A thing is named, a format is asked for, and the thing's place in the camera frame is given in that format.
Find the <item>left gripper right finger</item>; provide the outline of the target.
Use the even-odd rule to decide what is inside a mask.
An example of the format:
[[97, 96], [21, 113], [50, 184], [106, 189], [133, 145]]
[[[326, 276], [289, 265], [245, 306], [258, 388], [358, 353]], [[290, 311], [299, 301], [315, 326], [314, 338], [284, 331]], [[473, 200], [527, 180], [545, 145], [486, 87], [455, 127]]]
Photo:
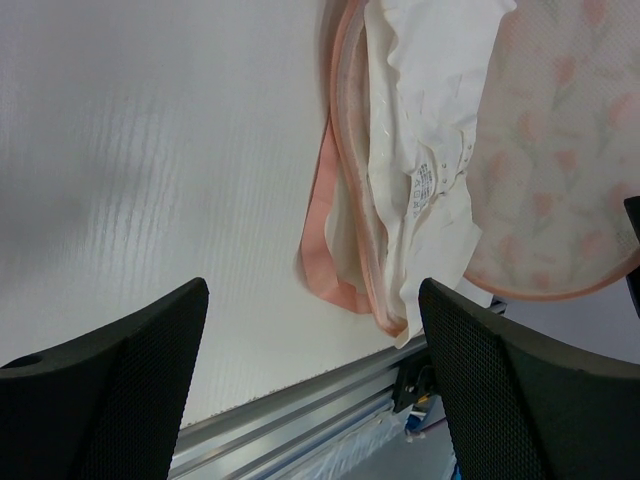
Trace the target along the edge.
[[464, 479], [636, 479], [639, 367], [426, 279], [426, 341]]

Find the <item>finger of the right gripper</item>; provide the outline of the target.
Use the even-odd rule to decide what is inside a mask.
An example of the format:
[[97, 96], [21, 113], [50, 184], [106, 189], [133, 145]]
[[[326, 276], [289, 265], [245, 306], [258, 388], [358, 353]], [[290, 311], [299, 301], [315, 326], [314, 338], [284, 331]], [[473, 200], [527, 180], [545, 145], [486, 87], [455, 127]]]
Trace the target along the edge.
[[[633, 196], [625, 199], [624, 207], [636, 239], [639, 239], [640, 197]], [[635, 312], [640, 316], [639, 247], [635, 248], [632, 259], [634, 268], [626, 275], [626, 282]]]

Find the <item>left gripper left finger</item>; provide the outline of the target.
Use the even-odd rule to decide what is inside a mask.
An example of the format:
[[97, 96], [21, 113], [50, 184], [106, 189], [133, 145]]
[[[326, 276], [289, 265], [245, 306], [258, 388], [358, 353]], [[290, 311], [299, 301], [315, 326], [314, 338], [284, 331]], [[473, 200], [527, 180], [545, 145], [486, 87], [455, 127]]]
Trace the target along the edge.
[[167, 478], [207, 308], [207, 284], [194, 278], [2, 366], [2, 478]]

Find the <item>floral mesh laundry bag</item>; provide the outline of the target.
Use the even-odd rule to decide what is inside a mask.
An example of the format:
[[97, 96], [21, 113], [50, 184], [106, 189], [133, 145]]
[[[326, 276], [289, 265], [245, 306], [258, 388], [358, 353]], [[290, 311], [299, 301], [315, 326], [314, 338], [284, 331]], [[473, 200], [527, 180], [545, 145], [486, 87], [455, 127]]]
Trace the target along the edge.
[[[395, 338], [387, 235], [372, 197], [364, 9], [347, 3], [331, 59], [330, 116], [300, 244], [317, 297]], [[454, 289], [529, 301], [597, 291], [633, 268], [624, 200], [639, 192], [639, 5], [512, 1], [499, 26], [467, 171], [482, 235]]]

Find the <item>white bra from bag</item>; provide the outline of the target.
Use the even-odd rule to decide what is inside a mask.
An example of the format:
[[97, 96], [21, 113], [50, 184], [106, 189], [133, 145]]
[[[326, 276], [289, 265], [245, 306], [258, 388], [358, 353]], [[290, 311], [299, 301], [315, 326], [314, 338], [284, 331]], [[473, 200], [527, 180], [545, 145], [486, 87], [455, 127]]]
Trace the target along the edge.
[[456, 288], [481, 238], [467, 171], [481, 96], [512, 1], [370, 1], [368, 178], [385, 227], [383, 286], [400, 322], [398, 346], [418, 335], [423, 280]]

